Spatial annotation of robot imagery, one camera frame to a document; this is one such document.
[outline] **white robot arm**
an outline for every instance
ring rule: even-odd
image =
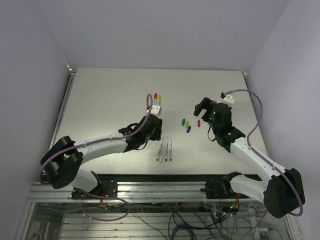
[[[112,135],[76,141],[69,136],[60,138],[40,161],[40,174],[45,171],[44,176],[54,189],[72,186],[101,195],[104,186],[98,176],[92,171],[81,169],[80,166],[108,154],[137,150],[149,140],[161,140],[161,111],[160,105],[153,104],[139,123],[132,123]]]
[[[214,140],[253,168],[261,179],[257,181],[240,172],[232,172],[222,178],[225,194],[238,193],[254,198],[263,203],[276,218],[281,218],[300,206],[297,195],[304,204],[306,200],[300,173],[294,168],[287,170],[250,144],[245,134],[232,123],[231,106],[235,97],[232,94],[222,94],[221,97],[222,100],[218,102],[205,97],[195,106],[193,114],[198,116],[205,109],[202,119],[212,128]]]

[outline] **cable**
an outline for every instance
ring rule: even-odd
[[[217,219],[214,217],[214,215],[212,214],[212,212],[210,212],[211,214],[211,218],[212,218],[212,221],[215,223],[215,221],[217,221]],[[220,231],[220,229],[217,227],[217,225],[215,224],[215,227],[217,229],[217,231],[219,232],[219,234],[221,235],[221,237],[224,239],[224,238],[227,238],[226,236],[223,235],[222,231]]]
[[[238,219],[238,218],[235,218],[235,219],[234,219],[234,222],[233,222],[232,233],[231,233],[231,237],[230,237],[231,239],[232,239],[232,236],[238,232],[237,219]]]
[[[175,220],[175,214],[177,214],[179,216],[179,218],[182,220],[182,222],[185,224],[185,227],[186,229],[194,229],[194,230],[205,230],[205,229],[215,229],[214,227],[211,227],[213,225],[216,225],[218,223],[221,223],[222,221],[226,220],[227,218],[223,218],[223,219],[219,219],[217,220],[218,222],[214,222],[213,221],[213,224],[210,224],[210,225],[205,225],[204,227],[197,227],[197,226],[191,226],[190,224],[188,224],[183,218],[182,216],[178,213],[178,212],[175,212],[172,216],[173,218],[173,222],[175,223],[176,226],[180,227],[180,228],[183,228],[181,225],[179,225],[176,220]]]
[[[228,230],[228,224],[226,225],[227,228],[224,227],[224,225],[222,224],[222,222],[219,224],[221,226],[221,228],[223,228],[223,230],[225,230],[227,233],[229,234],[236,234],[238,232],[238,224],[237,224],[237,220],[238,218],[235,218],[234,219],[234,222],[233,222],[233,227],[232,227],[232,231],[229,231]]]
[[[205,205],[204,203],[200,203],[201,206],[204,206],[205,208],[207,209],[211,209],[215,212],[219,212],[219,213],[222,213],[224,216],[227,216],[227,217],[233,217],[233,218],[250,218],[250,217],[256,217],[256,216],[260,216],[260,215],[263,215],[263,214],[266,214],[268,212],[268,210],[264,210],[264,211],[261,211],[261,212],[256,212],[256,213],[251,213],[251,214],[248,214],[248,215],[235,215],[235,214],[230,214],[230,213],[227,213],[227,212],[223,212],[219,209],[216,209],[216,208],[213,208],[211,206],[208,206],[208,205]]]
[[[38,237],[38,236],[39,236],[39,234],[35,234],[32,237],[28,238],[27,240],[33,239],[34,237]]]
[[[246,234],[243,235],[243,237],[242,237],[240,240],[244,239],[244,237],[245,237],[248,233],[250,233],[250,231],[252,231],[253,229],[254,229],[253,237],[255,237],[257,227],[258,227],[259,224],[262,222],[262,220],[263,220],[264,217],[267,215],[267,213],[268,213],[268,211],[262,216],[262,218],[261,218],[260,221],[257,223],[257,225],[256,225],[255,227],[251,228],[249,231],[247,231]]]
[[[184,228],[184,227],[179,227],[179,226],[176,226],[173,230],[172,230],[172,234],[171,234],[171,240],[174,240],[177,232],[181,231],[181,230],[185,230],[188,234],[189,234],[189,237],[190,237],[190,240],[197,240],[197,237],[194,233],[194,231],[191,229],[191,228]]]
[[[216,138],[210,139],[210,137],[209,137],[210,129],[211,129],[211,125],[209,125],[208,133],[207,133],[206,135],[208,136],[208,139],[209,139],[211,142],[214,142],[214,141],[216,140]]]
[[[42,175],[42,172],[43,170],[45,169],[45,167],[53,160],[55,159],[56,157],[58,157],[59,155],[62,155],[62,154],[65,154],[71,150],[74,150],[74,149],[78,149],[78,148],[82,148],[82,147],[86,147],[86,146],[90,146],[90,145],[93,145],[93,144],[98,144],[98,143],[102,143],[102,142],[108,142],[108,141],[112,141],[112,140],[122,140],[122,139],[126,139],[126,138],[129,138],[129,137],[132,137],[133,135],[135,135],[136,133],[138,133],[146,124],[146,122],[148,121],[148,118],[151,114],[151,110],[152,110],[152,106],[153,106],[153,98],[152,98],[152,95],[149,93],[146,97],[146,102],[147,102],[147,108],[148,108],[148,100],[150,100],[150,105],[149,105],[149,111],[143,121],[143,123],[141,124],[140,127],[138,127],[137,130],[135,130],[134,132],[128,134],[128,135],[125,135],[125,136],[120,136],[120,137],[114,137],[114,138],[110,138],[110,137],[106,137],[106,138],[101,138],[101,139],[97,139],[97,140],[93,140],[93,141],[90,141],[90,142],[87,142],[86,144],[83,143],[83,144],[79,144],[79,145],[76,145],[76,146],[71,146],[71,147],[68,147],[68,148],[65,148],[57,153],[55,153],[54,155],[52,155],[51,157],[49,157],[43,164],[42,166],[40,167],[39,171],[38,171],[38,176],[39,176],[39,181],[40,183],[42,184],[47,184],[47,182],[43,182],[41,180],[41,175]]]
[[[209,233],[210,233],[213,237],[215,237],[214,233],[210,230],[209,227],[207,227],[206,223],[202,220],[202,218],[201,218],[198,214],[196,214],[195,212],[193,212],[193,214],[196,215],[196,217],[203,223],[203,225],[204,225],[205,228],[209,231]]]
[[[138,148],[137,151],[140,151],[140,150],[142,150],[142,149],[145,149],[145,147],[147,146],[147,144],[148,144],[148,142],[146,141],[145,144],[144,144],[144,146],[143,146],[142,148]]]
[[[269,227],[269,229],[270,229],[271,231],[273,231],[273,230],[277,231],[277,232],[279,233],[279,235],[280,235],[281,240],[284,240],[284,239],[282,238],[282,235],[281,235],[281,233],[280,233],[280,231],[279,231],[278,229],[275,229],[275,228],[272,228],[272,227]]]
[[[299,193],[298,191],[296,190],[296,188],[294,187],[294,185],[291,183],[291,181],[288,179],[288,177],[277,167],[274,167],[274,165],[272,164],[272,162],[270,162],[268,159],[266,159],[262,154],[260,154],[250,143],[250,136],[251,134],[257,129],[257,127],[259,126],[260,122],[261,122],[261,119],[262,119],[262,113],[263,113],[263,105],[262,105],[262,102],[261,102],[261,99],[259,98],[259,96],[254,93],[253,91],[250,91],[250,90],[247,90],[247,89],[236,89],[236,90],[231,90],[231,91],[227,91],[225,92],[224,94],[227,95],[227,94],[231,94],[231,93],[235,93],[235,92],[248,92],[252,95],[255,96],[255,98],[258,100],[259,102],[259,105],[260,105],[260,114],[258,116],[258,120],[256,122],[256,125],[254,126],[254,128],[248,133],[247,137],[246,137],[246,142],[248,144],[248,147],[251,148],[251,150],[256,154],[258,155],[261,159],[263,159],[267,164],[269,164],[272,168],[274,168],[279,174],[281,174],[281,176],[286,180],[286,182],[289,184],[289,186],[291,187],[298,203],[299,203],[299,213],[293,213],[293,212],[290,212],[289,214],[292,215],[292,216],[295,216],[295,217],[300,217],[303,212],[304,212],[304,207],[303,207],[303,203],[301,201],[301,198],[299,196]]]
[[[162,234],[162,236],[164,237],[164,239],[167,240],[167,237],[166,237],[166,236],[162,233],[162,231],[160,231],[158,228],[149,225],[149,224],[148,224],[146,221],[144,221],[141,217],[134,215],[132,212],[131,212],[131,214],[132,214],[132,216],[136,217],[137,219],[140,219],[142,222],[144,222],[144,223],[145,223],[146,225],[148,225],[150,228],[153,228],[154,230],[157,230],[159,233]]]
[[[97,196],[97,195],[94,195],[94,194],[91,194],[89,192],[86,192],[84,190],[81,190],[79,188],[77,188],[78,190],[82,191],[84,194],[92,197],[92,198],[99,198],[99,199],[106,199],[106,200],[118,200],[118,201],[122,201],[124,202],[127,206],[128,206],[128,210],[127,212],[120,216],[120,217],[117,217],[117,218],[113,218],[113,219],[102,219],[102,218],[98,218],[98,217],[94,217],[94,216],[90,216],[86,213],[86,210],[83,208],[82,209],[82,212],[83,212],[83,216],[84,217],[87,217],[87,218],[90,218],[90,219],[93,219],[93,220],[97,220],[97,221],[102,221],[102,222],[113,222],[113,221],[117,221],[117,220],[120,220],[120,219],[123,219],[125,218],[131,211],[131,205],[130,203],[128,203],[126,200],[122,199],[122,198],[118,198],[118,197],[113,197],[113,196]]]

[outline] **marker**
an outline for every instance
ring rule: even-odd
[[[172,138],[170,137],[170,161],[172,161]]]
[[[164,154],[165,154],[165,149],[166,149],[166,140],[164,140],[164,143],[162,144],[161,155],[160,155],[160,158],[159,158],[159,163],[162,163],[162,159],[164,158]]]
[[[168,137],[166,137],[166,144],[165,144],[165,161],[168,161],[168,144],[169,144],[169,140],[168,140]]]
[[[153,105],[157,105],[157,93],[154,94]]]
[[[162,145],[164,144],[164,138],[162,138],[162,143],[160,145],[159,151],[158,151],[158,155],[156,156],[156,160],[159,161],[160,155],[161,155],[161,149],[162,149]]]

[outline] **tabletop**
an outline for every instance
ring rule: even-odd
[[[149,141],[143,150],[109,154],[81,168],[97,174],[255,174],[241,159],[208,140],[208,123],[201,121],[198,127],[204,112],[193,116],[195,105],[204,97],[219,101],[221,92],[246,88],[241,71],[78,68],[55,139],[89,140],[114,134],[139,122],[146,113],[147,94],[157,93],[162,137],[172,138],[172,161],[156,161],[161,142]],[[257,122],[250,96],[247,92],[234,96],[233,125],[248,134]],[[189,133],[183,119],[189,121]],[[251,142],[266,153],[259,128]]]

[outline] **white wall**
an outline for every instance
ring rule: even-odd
[[[302,174],[306,203],[299,221],[306,240],[319,239],[319,9],[319,0],[291,0],[247,81],[264,104],[260,127],[268,153]]]
[[[33,0],[0,1],[0,236],[14,238],[69,76]]]
[[[248,71],[289,0],[37,0],[71,68]]]

